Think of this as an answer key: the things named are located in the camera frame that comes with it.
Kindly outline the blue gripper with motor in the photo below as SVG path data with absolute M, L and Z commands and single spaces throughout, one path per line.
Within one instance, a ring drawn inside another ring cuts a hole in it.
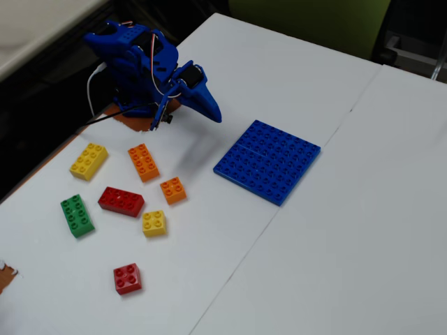
M 214 122 L 222 122 L 219 106 L 206 86 L 205 74 L 199 65 L 188 61 L 174 71 L 171 82 L 174 89 L 171 98 L 183 97 L 187 107 Z

